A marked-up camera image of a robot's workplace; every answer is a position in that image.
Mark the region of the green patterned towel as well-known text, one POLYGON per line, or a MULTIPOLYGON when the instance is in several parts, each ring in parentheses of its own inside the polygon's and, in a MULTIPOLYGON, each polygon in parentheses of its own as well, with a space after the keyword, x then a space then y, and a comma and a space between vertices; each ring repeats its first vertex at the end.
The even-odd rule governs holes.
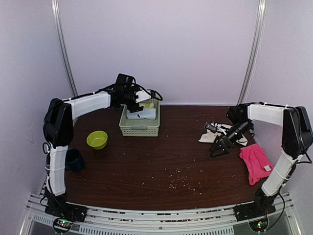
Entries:
POLYGON ((140 102, 139 106, 143 107, 144 109, 155 109, 154 102, 140 102))

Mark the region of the light blue towel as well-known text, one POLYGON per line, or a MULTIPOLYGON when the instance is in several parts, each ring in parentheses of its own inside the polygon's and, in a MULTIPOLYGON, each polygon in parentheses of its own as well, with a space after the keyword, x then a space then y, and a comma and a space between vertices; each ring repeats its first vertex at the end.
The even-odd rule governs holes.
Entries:
POLYGON ((157 117, 157 110, 155 108, 144 108, 142 111, 133 112, 126 111, 126 117, 128 119, 149 119, 155 120, 157 117))

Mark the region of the pale green plastic basket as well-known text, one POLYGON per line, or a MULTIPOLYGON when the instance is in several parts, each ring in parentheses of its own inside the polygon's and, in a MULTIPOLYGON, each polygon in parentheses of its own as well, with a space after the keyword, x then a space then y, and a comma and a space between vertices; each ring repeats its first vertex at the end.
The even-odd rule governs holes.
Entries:
POLYGON ((123 106, 119 127, 125 137, 157 137, 160 126, 160 103, 156 99, 149 99, 142 102, 154 102, 156 119, 128 119, 126 117, 126 105, 123 106))

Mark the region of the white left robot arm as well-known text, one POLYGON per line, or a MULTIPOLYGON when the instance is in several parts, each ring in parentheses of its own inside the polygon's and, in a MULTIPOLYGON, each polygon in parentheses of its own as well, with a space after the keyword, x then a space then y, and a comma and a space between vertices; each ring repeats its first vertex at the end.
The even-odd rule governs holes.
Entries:
POLYGON ((74 121, 77 118, 100 109, 118 108, 122 105, 130 112, 135 112, 140 109, 139 103, 148 99, 162 101, 163 97, 155 90, 134 83, 112 84, 72 98, 52 99, 43 120, 48 191, 53 196, 64 195, 66 192, 66 153, 74 137, 74 121))

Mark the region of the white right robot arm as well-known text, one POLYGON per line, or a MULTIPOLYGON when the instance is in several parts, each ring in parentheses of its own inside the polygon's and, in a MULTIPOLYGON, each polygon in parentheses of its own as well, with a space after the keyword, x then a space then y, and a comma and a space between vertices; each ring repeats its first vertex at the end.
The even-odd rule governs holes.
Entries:
POLYGON ((304 164, 302 157, 307 156, 313 144, 313 129, 307 109, 304 106, 252 102, 230 107, 226 117, 231 122, 230 127, 216 122, 204 126, 207 132, 218 134, 213 139, 211 158, 228 154, 235 142, 253 129, 254 122, 280 127, 280 157, 261 187, 266 197, 276 196, 296 165, 304 164))

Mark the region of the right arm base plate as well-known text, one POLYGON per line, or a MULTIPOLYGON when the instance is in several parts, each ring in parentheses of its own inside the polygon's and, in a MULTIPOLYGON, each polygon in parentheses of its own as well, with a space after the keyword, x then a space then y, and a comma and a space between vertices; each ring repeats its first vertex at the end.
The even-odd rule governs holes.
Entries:
POLYGON ((266 206, 264 209, 260 209, 256 207, 256 204, 254 202, 247 204, 237 204, 233 209, 236 220, 238 222, 255 219, 257 217, 266 216, 270 213, 276 212, 276 208, 274 205, 269 205, 266 206))

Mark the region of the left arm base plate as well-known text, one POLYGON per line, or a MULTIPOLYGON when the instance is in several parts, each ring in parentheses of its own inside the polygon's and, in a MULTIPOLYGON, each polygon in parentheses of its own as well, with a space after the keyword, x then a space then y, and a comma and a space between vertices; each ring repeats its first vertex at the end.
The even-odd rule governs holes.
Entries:
POLYGON ((72 222, 84 222, 88 208, 69 203, 59 203, 54 199, 48 200, 45 213, 60 217, 72 222))

